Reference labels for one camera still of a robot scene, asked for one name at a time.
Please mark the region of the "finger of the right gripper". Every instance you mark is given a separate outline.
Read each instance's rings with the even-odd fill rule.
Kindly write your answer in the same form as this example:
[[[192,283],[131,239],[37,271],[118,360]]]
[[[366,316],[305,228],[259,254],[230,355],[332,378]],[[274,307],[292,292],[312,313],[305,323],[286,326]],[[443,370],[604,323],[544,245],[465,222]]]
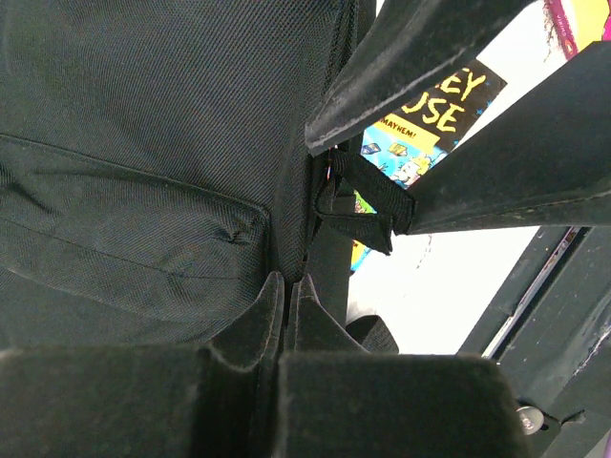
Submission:
[[[610,44],[595,42],[409,189],[400,235],[610,223]]]
[[[305,125],[313,156],[352,138],[473,60],[516,1],[387,1]]]

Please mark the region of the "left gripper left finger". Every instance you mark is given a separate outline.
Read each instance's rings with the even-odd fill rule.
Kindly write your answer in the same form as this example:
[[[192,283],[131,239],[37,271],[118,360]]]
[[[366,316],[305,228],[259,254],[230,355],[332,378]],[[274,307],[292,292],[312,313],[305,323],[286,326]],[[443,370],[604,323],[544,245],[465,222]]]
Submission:
[[[1,354],[5,457],[268,457],[284,279],[204,343]]]

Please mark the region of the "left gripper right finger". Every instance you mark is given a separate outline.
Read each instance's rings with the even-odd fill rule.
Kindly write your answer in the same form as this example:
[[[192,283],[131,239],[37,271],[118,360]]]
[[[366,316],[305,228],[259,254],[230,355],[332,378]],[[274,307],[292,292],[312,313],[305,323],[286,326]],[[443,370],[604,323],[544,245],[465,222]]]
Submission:
[[[368,352],[321,306],[291,294],[278,365],[276,457],[527,457],[516,402],[494,363]]]

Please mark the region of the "black student backpack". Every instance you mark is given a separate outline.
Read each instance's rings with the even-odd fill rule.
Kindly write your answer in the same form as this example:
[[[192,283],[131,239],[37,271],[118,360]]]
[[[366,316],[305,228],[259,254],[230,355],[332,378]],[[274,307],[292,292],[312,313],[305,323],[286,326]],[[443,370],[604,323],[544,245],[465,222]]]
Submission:
[[[307,118],[371,1],[5,1],[1,345],[203,342],[277,271],[347,318]]]

